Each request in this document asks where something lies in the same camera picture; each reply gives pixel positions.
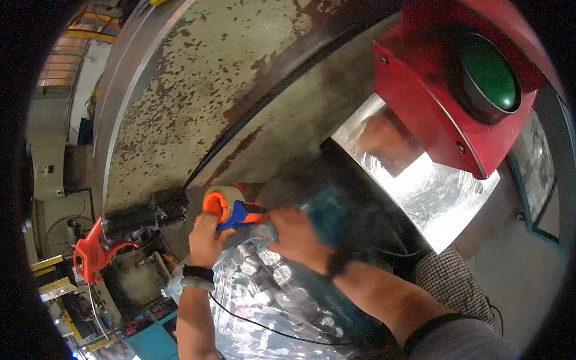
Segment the rusty metal surface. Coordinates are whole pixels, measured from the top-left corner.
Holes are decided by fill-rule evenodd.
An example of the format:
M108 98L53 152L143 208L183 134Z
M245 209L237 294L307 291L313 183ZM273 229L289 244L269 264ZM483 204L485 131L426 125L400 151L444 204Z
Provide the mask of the rusty metal surface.
M192 186L261 183L319 153L320 144L372 94L370 44L400 14L379 22L318 63L258 113Z
M167 6L150 7L140 2L110 51L94 116L92 186L98 194L94 197L97 216L103 210L112 151L132 90L153 51L191 3L193 0L177 0Z
M219 136L286 74L359 19L390 14L390 3L377 5L381 12L367 3L192 3L124 95L105 171L106 210L182 185Z

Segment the wire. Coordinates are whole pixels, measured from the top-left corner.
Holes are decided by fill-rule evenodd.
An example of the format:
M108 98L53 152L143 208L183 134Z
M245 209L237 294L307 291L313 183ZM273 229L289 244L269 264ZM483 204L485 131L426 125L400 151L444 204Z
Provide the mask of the wire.
M500 310L496 306L494 306L490 303L490 299L487 296L485 296L485 298L486 298L486 302L488 302L488 306L496 309L496 311L498 312L498 315L500 316L501 337L504 337L504 319L502 318L502 313L500 312Z
M92 285L88 284L88 297L90 298L90 304L92 305L92 312L94 313L94 320L96 320L96 324L98 324L98 327L102 331L102 334L104 334L104 337L106 338L106 340L110 340L110 338L108 337L108 335L104 331L102 324L100 324L100 319L98 319L98 314L96 314L96 307L94 306L94 299L92 298L91 288L92 288Z
M240 320L244 320L244 321L247 321L247 322L249 322L249 323L251 323L251 324L260 326L261 328L264 328L264 329L266 329L266 330L270 330L271 332L275 332L275 333L278 334L278 335L282 335L282 336L285 336L285 337L290 338L290 339L300 340L300 341L304 341L304 342L307 342L307 343L313 343L313 344L318 344L318 345L344 346L344 345L350 345L350 344L351 344L350 342L348 342L348 343L323 343L323 342L319 342L319 341L302 339L302 338L297 338L296 336L284 334L284 333L279 332L279 331L277 331L277 330L271 329L271 328L269 328L269 327L267 327L267 326L265 326L265 325L259 324L259 323L255 322L255 321L248 320L248 319L246 319L246 318L244 318L244 317L241 317L241 316L238 316L238 315L234 314L234 313L231 312L230 310L226 309L222 304L220 304L220 303L216 300L216 298L214 297L214 295L212 295L212 293L209 293L209 294L210 294L210 297L212 298L212 300L214 300L214 302L216 303L216 305L220 306L220 307L222 308L222 310L224 310L225 312L229 313L230 315L232 315L232 316L234 316L234 317L236 317L236 318L238 318L238 319L240 319Z
M50 228L49 228L48 231L46 232L46 236L44 236L44 238L48 238L48 234L50 234L50 231L54 228L54 226L56 226L56 224L58 224L60 221L64 221L64 220L68 220L68 219L74 219L74 220L76 220L76 219L84 219L84 220L92 221L92 223L94 223L94 220L89 219L89 218L87 218L87 217L85 217L85 216L80 216L80 215L79 215L79 216L76 216L76 215L68 215L68 216L65 216L65 217L62 217L62 218L59 218L58 220L56 220L56 222L54 222L54 223L52 224L52 226L50 226Z
M492 304L489 304L491 308L496 309L496 311L498 312L498 315L500 315L500 329L501 329L501 337L504 337L504 319L502 318L502 313L500 312L500 310L498 310L498 308Z
M80 211L80 213L78 214L78 216L76 216L76 217L74 218L74 220L76 220L77 218L79 218L79 217L82 215L82 213L84 212L84 210L86 209L86 199L82 199L82 200L84 201L84 205L82 205L82 210Z
M370 247L370 249L374 249L374 250L380 251L381 253L392 255L392 256L397 256L397 257L411 257L414 255L417 255L420 252L420 250L422 250L422 249L418 249L417 251L413 252L412 254L398 254L395 252L382 250L381 248L377 248L377 247Z

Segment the black cable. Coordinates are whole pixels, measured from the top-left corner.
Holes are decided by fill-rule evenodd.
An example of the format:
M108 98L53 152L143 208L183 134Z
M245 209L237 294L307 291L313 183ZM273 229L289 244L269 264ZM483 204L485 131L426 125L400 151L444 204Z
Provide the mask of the black cable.
M78 216L76 216L76 215L68 215L68 216L65 216L65 217L62 217L62 218L59 218L58 220L56 220L56 221L52 224L52 226L50 226L50 228L49 228L48 231L46 232L46 235L44 236L44 238L48 238L48 234L50 234L50 231L54 228L54 226L56 226L56 224L58 224L60 221L64 221L64 220L68 220L68 219L74 219L74 220L76 220L76 219L84 219L84 220L92 221L92 223L94 223L94 220L89 219L89 218L87 218L87 217L85 217L85 216L80 216L80 215L78 215Z
M80 215L82 215L82 213L84 212L84 209L86 209L86 200L85 200L85 199L82 199L82 200L84 201L84 205L82 205L82 210L80 211L80 213L78 214L78 216L76 216L76 217L74 218L74 220L76 220L77 218L79 218Z
M381 248L372 247L372 246L370 246L370 249L374 249L374 250L380 251L381 253L388 254L388 255L391 255L391 256L397 256L397 257L411 257L411 256L414 256L414 255L417 255L417 254L422 250L422 249L418 249L418 250L416 250L415 252L413 252L412 254L398 254L398 253L395 253L395 252L383 250L383 249L381 249Z
M490 303L490 299L487 296L485 296L485 297L486 297L486 302L488 302L488 306L496 309L496 311L498 312L498 315L500 316L501 337L504 337L504 319L502 318L502 313L500 312L500 310L496 306L494 306Z
M500 315L500 329L501 329L501 337L504 337L504 319L502 319L502 313L500 312L500 310L498 310L498 308L492 304L489 304L491 308L496 309L496 311L498 312L498 315Z
M232 316L234 316L234 317L236 317L236 318L238 318L238 319L240 319L240 320L244 320L244 321L247 321L247 322L249 322L249 323L251 323L251 324L260 326L261 328L264 328L264 329L266 329L266 330L270 330L271 332L275 332L275 333L278 334L278 335L282 335L282 336L285 336L285 337L290 338L290 339L300 340L300 341L304 341L304 342L307 342L307 343L313 343L313 344L318 344L318 345L344 346L344 345L350 345L350 344L351 344L350 342L348 342L348 343L323 343L323 342L319 342L319 341L308 340L308 339L301 339L301 338L297 338L296 336L284 334L284 333L282 333L282 332L279 332L278 330L271 329L271 328L269 328L269 327L267 327L267 326L265 326L265 325L259 324L259 323L255 322L255 321L252 321L252 320L249 320L249 319L246 319L246 318L244 318L244 317L241 317L241 316L239 316L239 315L234 314L234 313L231 312L230 310L226 309L222 304L220 304L220 303L216 300L216 298L214 297L214 295L212 295L212 293L209 293L209 294L210 294L210 297L212 298L212 300L214 300L214 302L216 303L216 305L220 306L220 307L222 308L222 310L224 310L225 312L229 313L230 315L232 315Z

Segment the black wristband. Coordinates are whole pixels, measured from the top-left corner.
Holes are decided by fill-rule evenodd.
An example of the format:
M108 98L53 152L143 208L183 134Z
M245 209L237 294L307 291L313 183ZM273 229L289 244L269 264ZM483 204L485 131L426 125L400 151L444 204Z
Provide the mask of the black wristband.
M354 251L354 247L351 244L341 245L330 257L324 279L329 283L333 282L336 276L346 272L346 265L358 257L358 254Z
M202 280L209 281L212 284L214 283L214 271L205 267L184 265L182 275L184 277L195 276Z

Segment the bolt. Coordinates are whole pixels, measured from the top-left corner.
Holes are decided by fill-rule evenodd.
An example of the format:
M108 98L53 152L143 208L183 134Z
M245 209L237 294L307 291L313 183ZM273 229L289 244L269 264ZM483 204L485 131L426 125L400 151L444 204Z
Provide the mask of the bolt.
M466 152L466 148L464 147L464 145L462 145L460 141L456 142L456 148L458 149L458 152L460 154L464 154Z
M161 208L158 208L158 217L160 218L160 220L166 220L168 218L168 214L166 213L166 211L162 210Z

